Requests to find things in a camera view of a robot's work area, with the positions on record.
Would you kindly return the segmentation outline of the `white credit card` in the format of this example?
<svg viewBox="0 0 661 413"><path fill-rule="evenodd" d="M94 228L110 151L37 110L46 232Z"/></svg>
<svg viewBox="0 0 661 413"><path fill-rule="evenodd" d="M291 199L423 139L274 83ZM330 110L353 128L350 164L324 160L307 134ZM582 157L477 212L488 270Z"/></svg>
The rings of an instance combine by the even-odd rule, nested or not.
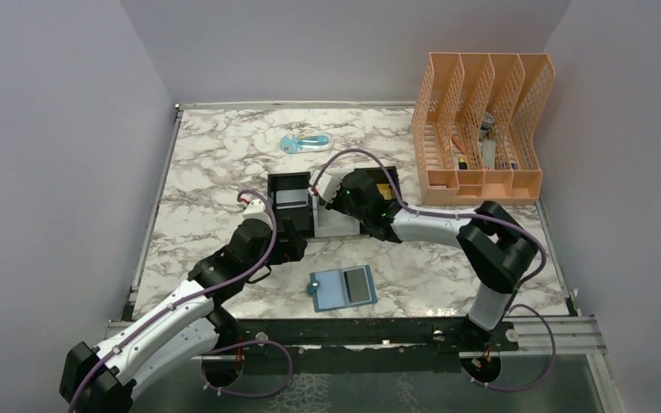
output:
<svg viewBox="0 0 661 413"><path fill-rule="evenodd" d="M279 190L275 193L275 205L278 209L306 207L308 193L305 189Z"/></svg>

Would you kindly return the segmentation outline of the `blue leather card holder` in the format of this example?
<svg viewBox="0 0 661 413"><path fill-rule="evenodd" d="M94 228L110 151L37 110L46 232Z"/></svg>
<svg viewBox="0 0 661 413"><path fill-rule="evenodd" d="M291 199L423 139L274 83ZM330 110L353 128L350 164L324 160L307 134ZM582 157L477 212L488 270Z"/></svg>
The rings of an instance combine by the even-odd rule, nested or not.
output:
<svg viewBox="0 0 661 413"><path fill-rule="evenodd" d="M334 311L378 302L371 268L359 265L310 273L306 286L315 312Z"/></svg>

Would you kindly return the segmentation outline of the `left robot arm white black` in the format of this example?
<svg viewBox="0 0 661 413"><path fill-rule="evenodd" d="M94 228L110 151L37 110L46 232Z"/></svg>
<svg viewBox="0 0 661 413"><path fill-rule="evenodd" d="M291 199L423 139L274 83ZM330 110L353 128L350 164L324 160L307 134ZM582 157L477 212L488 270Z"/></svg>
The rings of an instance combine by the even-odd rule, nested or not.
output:
<svg viewBox="0 0 661 413"><path fill-rule="evenodd" d="M234 354L258 340L241 333L223 304L261 268L304 258L307 241L291 221L245 219L229 243L199 260L160 304L95 346L67 354L59 393L70 412L128 412L139 395L199 354Z"/></svg>

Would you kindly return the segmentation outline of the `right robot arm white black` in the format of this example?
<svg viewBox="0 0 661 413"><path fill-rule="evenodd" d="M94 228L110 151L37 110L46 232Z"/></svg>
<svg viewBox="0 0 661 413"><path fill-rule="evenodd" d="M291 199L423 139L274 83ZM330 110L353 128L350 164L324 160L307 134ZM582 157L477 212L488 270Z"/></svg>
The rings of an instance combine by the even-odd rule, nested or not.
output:
<svg viewBox="0 0 661 413"><path fill-rule="evenodd" d="M370 237L380 241L424 242L461 249L480 281L462 327L464 343L475 350L496 340L496 327L510 308L534 257L545 253L541 242L494 201L459 213L418 209L400 198L385 199L365 170L343 176L322 173L309 190L327 209L357 220Z"/></svg>

